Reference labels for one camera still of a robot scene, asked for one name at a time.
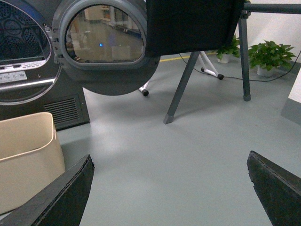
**laundry basket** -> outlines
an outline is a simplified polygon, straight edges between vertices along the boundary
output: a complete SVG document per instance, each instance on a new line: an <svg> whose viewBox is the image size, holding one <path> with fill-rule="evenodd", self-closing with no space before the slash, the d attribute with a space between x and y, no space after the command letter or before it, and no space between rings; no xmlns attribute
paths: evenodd
<svg viewBox="0 0 301 226"><path fill-rule="evenodd" d="M23 205L64 172L52 114L0 121L0 214Z"/></svg>

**black fabric panel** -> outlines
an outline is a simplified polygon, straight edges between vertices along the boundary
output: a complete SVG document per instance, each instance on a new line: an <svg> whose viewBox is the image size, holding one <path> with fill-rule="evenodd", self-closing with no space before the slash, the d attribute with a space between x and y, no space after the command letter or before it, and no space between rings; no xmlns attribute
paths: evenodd
<svg viewBox="0 0 301 226"><path fill-rule="evenodd" d="M230 44L245 0L147 0L145 55L158 57Z"/></svg>

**potted plant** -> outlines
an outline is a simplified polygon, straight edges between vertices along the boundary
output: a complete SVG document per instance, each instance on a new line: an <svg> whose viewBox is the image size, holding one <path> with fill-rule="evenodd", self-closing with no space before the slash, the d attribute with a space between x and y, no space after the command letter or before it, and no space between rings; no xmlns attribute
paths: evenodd
<svg viewBox="0 0 301 226"><path fill-rule="evenodd" d="M216 51L217 61L220 63L228 63L230 61L230 56L239 57L239 38L236 35L233 36L232 43L229 46L222 46Z"/></svg>
<svg viewBox="0 0 301 226"><path fill-rule="evenodd" d="M249 61L250 67L257 66L257 74L265 77L272 76L273 72L280 66L291 68L288 62L295 57L290 50L293 49L290 45L277 45L273 41L266 41L250 47Z"/></svg>

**metal frame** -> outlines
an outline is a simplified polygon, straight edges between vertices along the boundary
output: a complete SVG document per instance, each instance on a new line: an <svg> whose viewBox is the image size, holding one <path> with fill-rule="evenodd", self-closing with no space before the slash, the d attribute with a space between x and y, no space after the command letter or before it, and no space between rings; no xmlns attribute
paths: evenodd
<svg viewBox="0 0 301 226"><path fill-rule="evenodd" d="M250 101L250 78L249 78L249 57L248 57L248 42L247 42L247 24L246 20L250 15L250 12L262 12L262 13L285 13L285 14L301 14L301 4L251 4L245 3L242 16L238 22L239 38L240 38L240 54L241 54L241 66L242 66L242 78L244 89L244 100ZM174 113L178 107L178 104L185 91L187 82L192 73L193 67L197 61L199 52L192 52L189 61L184 70L183 76L178 85L177 91L171 102L169 110L165 116L164 124L173 122Z"/></svg>

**washing machine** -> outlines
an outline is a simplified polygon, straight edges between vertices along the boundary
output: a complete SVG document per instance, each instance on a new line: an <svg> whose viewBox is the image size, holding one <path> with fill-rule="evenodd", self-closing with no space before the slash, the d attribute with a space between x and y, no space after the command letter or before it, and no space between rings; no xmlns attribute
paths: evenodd
<svg viewBox="0 0 301 226"><path fill-rule="evenodd" d="M89 121L83 88L124 95L155 73L143 0L0 0L0 120L49 111Z"/></svg>

